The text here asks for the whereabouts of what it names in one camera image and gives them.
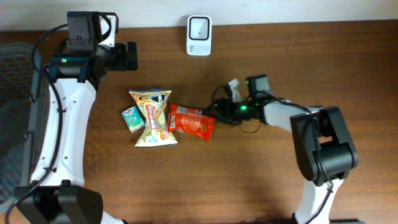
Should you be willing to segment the red snack bag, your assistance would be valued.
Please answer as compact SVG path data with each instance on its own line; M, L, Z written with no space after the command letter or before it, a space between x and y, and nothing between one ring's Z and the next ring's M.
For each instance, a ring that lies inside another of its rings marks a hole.
M168 131L180 131L209 141L215 126L215 119L202 114L202 110L169 105Z

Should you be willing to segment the yellow snack bag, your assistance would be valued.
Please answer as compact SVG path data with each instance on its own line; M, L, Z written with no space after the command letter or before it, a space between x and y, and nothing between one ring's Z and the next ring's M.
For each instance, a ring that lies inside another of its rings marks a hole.
M174 135L169 132L164 109L171 90L129 90L129 94L145 117L145 129L135 147L160 147L177 145Z

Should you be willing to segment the teal tissue pack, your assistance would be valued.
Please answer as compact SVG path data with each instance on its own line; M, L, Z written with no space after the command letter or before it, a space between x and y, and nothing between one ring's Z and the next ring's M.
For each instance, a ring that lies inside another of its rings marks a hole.
M135 132L145 126L145 121L142 119L139 110L133 106L121 113L130 132Z

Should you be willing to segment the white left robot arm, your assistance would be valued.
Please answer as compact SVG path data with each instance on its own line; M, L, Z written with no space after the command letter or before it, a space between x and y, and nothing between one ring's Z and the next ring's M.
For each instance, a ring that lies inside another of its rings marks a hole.
M85 188L83 154L88 117L107 71L137 70L137 45L99 44L65 53L59 47L43 68L49 79L49 114L30 184L14 191L30 223L124 223L103 208L100 193Z

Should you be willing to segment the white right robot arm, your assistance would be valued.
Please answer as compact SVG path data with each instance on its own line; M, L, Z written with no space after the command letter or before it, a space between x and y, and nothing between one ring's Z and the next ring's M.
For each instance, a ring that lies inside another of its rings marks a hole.
M273 94L266 74L246 78L249 95L242 98L234 79L220 85L226 97L211 98L203 114L232 126L257 119L292 134L298 168L305 179L300 205L291 223L329 223L337 190L358 165L341 110L308 107Z

